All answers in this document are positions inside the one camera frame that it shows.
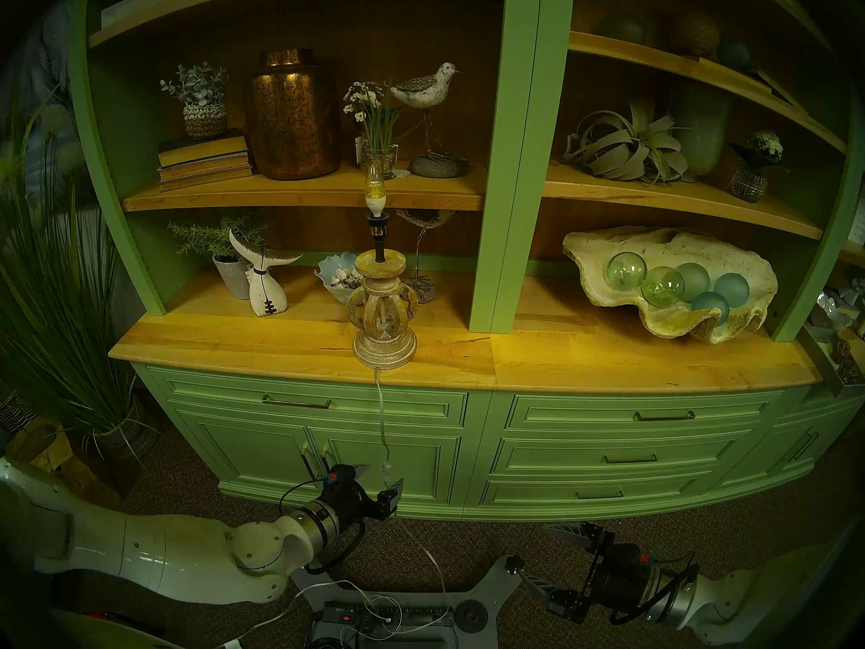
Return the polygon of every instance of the cabinet door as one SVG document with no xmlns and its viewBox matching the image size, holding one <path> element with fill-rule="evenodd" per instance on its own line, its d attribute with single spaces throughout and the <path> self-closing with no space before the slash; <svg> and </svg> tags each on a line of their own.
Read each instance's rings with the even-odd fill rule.
<svg viewBox="0 0 865 649">
<path fill-rule="evenodd" d="M 301 452 L 310 447 L 300 426 L 246 420 L 238 416 L 215 415 L 205 409 L 176 408 L 188 430 L 202 440 L 226 472 L 220 488 L 259 499 L 279 499 L 291 486 L 310 478 Z M 315 456 L 307 455 L 313 471 L 321 474 Z M 292 493 L 294 499 L 314 498 L 318 487 L 310 485 Z"/>
<path fill-rule="evenodd" d="M 359 479 L 363 489 L 374 499 L 384 487 L 381 465 L 385 461 L 385 448 L 380 434 L 375 431 L 310 428 L 317 453 L 323 454 L 334 465 L 369 463 L 371 468 Z M 416 510 L 424 505 L 440 507 L 451 502 L 451 491 L 456 470 L 459 437 L 430 434 L 387 434 L 392 471 L 390 483 L 405 479 L 400 506 Z"/>
</svg>

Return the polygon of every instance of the flower vase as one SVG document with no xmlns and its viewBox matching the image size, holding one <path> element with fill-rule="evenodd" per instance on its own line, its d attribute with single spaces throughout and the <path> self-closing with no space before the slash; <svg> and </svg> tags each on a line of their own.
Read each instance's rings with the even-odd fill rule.
<svg viewBox="0 0 865 649">
<path fill-rule="evenodd" d="M 737 196 L 740 200 L 754 203 L 760 201 L 760 198 L 766 194 L 766 189 L 769 188 L 769 180 L 765 176 L 753 174 L 744 167 L 740 167 L 733 174 L 729 187 L 733 191 L 734 196 Z"/>
<path fill-rule="evenodd" d="M 396 167 L 396 156 L 399 149 L 400 147 L 396 144 L 392 144 L 386 150 L 373 150 L 369 148 L 369 145 L 365 145 L 363 147 L 363 156 L 368 166 L 374 164 L 379 174 L 381 174 L 381 178 L 387 180 L 388 178 L 396 177 L 394 167 Z"/>
<path fill-rule="evenodd" d="M 247 278 L 249 263 L 243 259 L 229 260 L 225 255 L 215 255 L 214 265 L 235 299 L 249 299 L 249 279 Z"/>
</svg>

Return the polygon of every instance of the green glass ball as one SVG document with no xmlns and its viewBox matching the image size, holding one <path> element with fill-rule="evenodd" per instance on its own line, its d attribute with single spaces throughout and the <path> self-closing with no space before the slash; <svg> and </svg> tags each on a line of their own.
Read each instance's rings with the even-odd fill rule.
<svg viewBox="0 0 865 649">
<path fill-rule="evenodd" d="M 715 287 L 712 290 L 723 295 L 732 308 L 744 305 L 751 294 L 751 288 L 748 286 L 747 279 L 736 272 L 727 272 L 720 275 L 718 280 L 715 281 Z"/>
<path fill-rule="evenodd" d="M 652 267 L 643 279 L 640 292 L 650 305 L 673 306 L 676 302 L 682 301 L 685 281 L 672 267 Z"/>
<path fill-rule="evenodd" d="M 677 266 L 675 269 L 685 279 L 685 292 L 682 295 L 682 300 L 685 302 L 693 302 L 694 298 L 701 292 L 709 290 L 709 272 L 706 267 L 696 262 L 686 262 L 683 265 Z"/>
<path fill-rule="evenodd" d="M 723 326 L 726 323 L 726 317 L 730 315 L 730 305 L 724 296 L 712 291 L 701 292 L 694 298 L 691 303 L 691 311 L 695 312 L 698 309 L 720 309 L 719 326 Z"/>
<path fill-rule="evenodd" d="M 607 286 L 617 291 L 630 291 L 639 288 L 646 275 L 646 263 L 630 251 L 613 255 L 604 271 Z"/>
</svg>

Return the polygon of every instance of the blue glass ball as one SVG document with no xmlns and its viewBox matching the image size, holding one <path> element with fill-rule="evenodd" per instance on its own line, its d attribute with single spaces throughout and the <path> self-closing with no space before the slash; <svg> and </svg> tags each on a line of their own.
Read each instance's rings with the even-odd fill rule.
<svg viewBox="0 0 865 649">
<path fill-rule="evenodd" d="M 726 323 L 726 317 L 730 315 L 730 305 L 724 296 L 712 291 L 701 292 L 694 298 L 694 301 L 691 302 L 691 311 L 695 312 L 698 309 L 720 309 L 719 326 L 723 326 Z"/>
<path fill-rule="evenodd" d="M 712 290 L 719 295 L 723 295 L 732 308 L 744 305 L 751 294 L 751 288 L 748 286 L 747 279 L 736 272 L 727 272 L 720 275 L 718 280 L 715 281 L 715 287 Z"/>
<path fill-rule="evenodd" d="M 693 302 L 694 298 L 701 292 L 709 290 L 709 272 L 706 267 L 696 262 L 686 262 L 675 269 L 685 279 L 685 292 L 682 295 L 683 302 Z"/>
</svg>

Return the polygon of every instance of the drawer handle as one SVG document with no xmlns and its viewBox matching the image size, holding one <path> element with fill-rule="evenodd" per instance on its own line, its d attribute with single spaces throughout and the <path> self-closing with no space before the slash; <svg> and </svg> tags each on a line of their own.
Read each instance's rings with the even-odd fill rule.
<svg viewBox="0 0 865 649">
<path fill-rule="evenodd" d="M 642 416 L 639 412 L 634 412 L 634 420 L 691 420 L 697 415 L 691 409 L 685 416 Z"/>
<path fill-rule="evenodd" d="M 604 463 L 607 465 L 627 465 L 628 463 L 657 463 L 658 454 L 652 453 L 649 458 L 635 458 L 625 460 L 610 460 L 609 456 L 604 456 Z"/>
<path fill-rule="evenodd" d="M 610 498 L 623 498 L 624 493 L 621 490 L 616 491 L 612 495 L 580 495 L 579 491 L 577 491 L 577 499 L 578 500 L 605 500 Z"/>
<path fill-rule="evenodd" d="M 274 400 L 269 394 L 261 396 L 262 404 L 278 404 L 284 407 L 309 407 L 310 409 L 330 409 L 330 398 L 325 404 L 312 404 L 311 402 L 287 402 L 285 400 Z"/>
</svg>

